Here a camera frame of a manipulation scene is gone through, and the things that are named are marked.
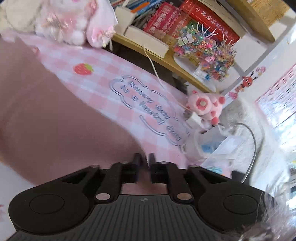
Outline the purple and mauve sweater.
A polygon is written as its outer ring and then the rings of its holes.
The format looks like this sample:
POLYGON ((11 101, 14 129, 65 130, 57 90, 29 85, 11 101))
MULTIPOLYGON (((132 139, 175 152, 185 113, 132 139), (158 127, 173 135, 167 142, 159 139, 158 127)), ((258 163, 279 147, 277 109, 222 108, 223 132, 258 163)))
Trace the purple and mauve sweater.
POLYGON ((22 40, 1 41, 1 161, 40 185, 91 165, 127 163, 140 143, 77 98, 22 40))

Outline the white desk organizer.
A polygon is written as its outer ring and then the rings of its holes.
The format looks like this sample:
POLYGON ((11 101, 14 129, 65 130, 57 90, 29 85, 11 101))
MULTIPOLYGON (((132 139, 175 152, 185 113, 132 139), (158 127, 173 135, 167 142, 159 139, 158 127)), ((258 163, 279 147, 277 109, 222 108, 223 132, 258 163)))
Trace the white desk organizer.
POLYGON ((222 176, 231 177, 234 155, 244 138, 217 125, 205 133, 194 131, 181 146, 189 166, 200 166, 222 176))

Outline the pink checkered desk mat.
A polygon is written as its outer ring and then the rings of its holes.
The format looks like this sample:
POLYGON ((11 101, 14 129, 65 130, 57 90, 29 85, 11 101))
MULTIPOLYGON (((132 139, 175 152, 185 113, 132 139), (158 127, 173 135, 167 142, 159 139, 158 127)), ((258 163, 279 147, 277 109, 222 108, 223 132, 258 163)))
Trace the pink checkered desk mat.
MULTIPOLYGON (((14 42, 16 39, 1 39, 1 41, 14 42)), ((128 85, 131 81, 131 77, 115 80, 107 78, 100 93, 93 95, 90 103, 83 102, 107 118, 109 117, 104 112, 114 110, 121 114, 122 117, 131 114, 134 119, 147 118, 153 126, 157 126, 156 119, 143 109, 144 105, 153 108, 156 105, 157 97, 155 95, 141 96, 134 89, 130 93, 125 93, 122 87, 123 85, 128 85)), ((127 130, 125 124, 117 124, 127 130)), ((139 133, 131 135, 138 141, 139 133)), ((162 147, 161 142, 156 140, 156 135, 153 133, 148 133, 140 145, 144 149, 145 156, 162 147), (148 143, 149 140, 153 140, 154 144, 150 145, 148 143)), ((141 167, 147 165, 145 156, 142 157, 141 167)), ((2 161, 1 166, 11 169, 14 175, 20 176, 2 161)), ((38 194, 23 194, 11 204, 10 215, 13 224, 27 232, 48 234, 52 228, 59 232, 80 223, 88 216, 93 207, 98 204, 94 197, 106 174, 106 170, 109 168, 102 169, 98 165, 91 165, 46 183, 34 185, 38 194)), ((139 172, 138 178, 140 183, 138 188, 148 192, 161 191, 163 189, 162 186, 152 185, 149 182, 148 176, 147 171, 139 172)), ((127 183, 127 185, 126 191, 131 191, 136 187, 134 183, 127 183)))

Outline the small pink plush toy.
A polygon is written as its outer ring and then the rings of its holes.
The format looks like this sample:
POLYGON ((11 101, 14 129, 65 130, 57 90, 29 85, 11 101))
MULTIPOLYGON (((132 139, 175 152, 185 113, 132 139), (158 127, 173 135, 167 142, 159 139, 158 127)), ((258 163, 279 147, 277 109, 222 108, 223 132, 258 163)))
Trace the small pink plush toy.
POLYGON ((195 112, 202 120, 216 126, 220 122, 219 116, 225 102, 226 98, 222 95, 193 90, 188 97, 186 108, 195 112))

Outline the red boxed book set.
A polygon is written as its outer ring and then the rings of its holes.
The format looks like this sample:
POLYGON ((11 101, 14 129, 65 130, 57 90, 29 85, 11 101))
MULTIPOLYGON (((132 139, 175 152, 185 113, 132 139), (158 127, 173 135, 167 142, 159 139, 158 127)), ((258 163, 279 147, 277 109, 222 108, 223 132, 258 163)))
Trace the red boxed book set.
POLYGON ((227 11, 215 13, 201 1, 161 1, 149 14, 141 29, 166 43, 176 44, 181 30, 189 28, 205 32, 220 44, 235 44, 246 33, 227 11))

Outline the white pink plush bunny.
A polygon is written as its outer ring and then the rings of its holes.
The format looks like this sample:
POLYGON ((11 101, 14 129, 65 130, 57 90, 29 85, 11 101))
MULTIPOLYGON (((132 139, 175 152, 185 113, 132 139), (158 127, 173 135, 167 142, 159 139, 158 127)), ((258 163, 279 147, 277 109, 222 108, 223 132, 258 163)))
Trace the white pink plush bunny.
POLYGON ((117 24, 110 1, 43 1, 35 33, 59 43, 105 48, 117 24))

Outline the row of colourful books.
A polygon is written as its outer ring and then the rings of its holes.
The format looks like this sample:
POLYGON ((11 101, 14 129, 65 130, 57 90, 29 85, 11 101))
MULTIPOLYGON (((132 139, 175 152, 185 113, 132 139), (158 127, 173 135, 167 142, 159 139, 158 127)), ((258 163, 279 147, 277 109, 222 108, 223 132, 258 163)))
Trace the row of colourful books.
POLYGON ((131 12, 135 13, 135 19, 132 22, 132 26, 135 26, 139 29, 147 24, 150 18, 156 13, 158 8, 164 3, 163 0, 138 0, 138 1, 120 1, 113 0, 110 1, 113 9, 116 9, 119 6, 128 8, 131 12))

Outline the cream beige garment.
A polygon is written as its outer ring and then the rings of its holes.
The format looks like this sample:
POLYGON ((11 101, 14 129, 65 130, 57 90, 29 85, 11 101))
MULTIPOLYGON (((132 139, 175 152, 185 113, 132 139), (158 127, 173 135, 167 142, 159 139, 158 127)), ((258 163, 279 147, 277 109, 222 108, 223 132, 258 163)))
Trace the cream beige garment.
POLYGON ((1 33, 8 29, 18 32, 34 32, 35 21, 44 1, 1 1, 1 33))

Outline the alphabet wall poster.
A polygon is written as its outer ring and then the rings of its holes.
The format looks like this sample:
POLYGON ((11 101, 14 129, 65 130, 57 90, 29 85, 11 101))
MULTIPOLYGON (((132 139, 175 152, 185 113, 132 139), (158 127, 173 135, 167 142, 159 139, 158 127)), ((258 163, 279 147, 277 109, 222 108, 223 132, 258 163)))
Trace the alphabet wall poster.
POLYGON ((268 123, 276 128, 295 114, 295 65, 256 100, 268 123))

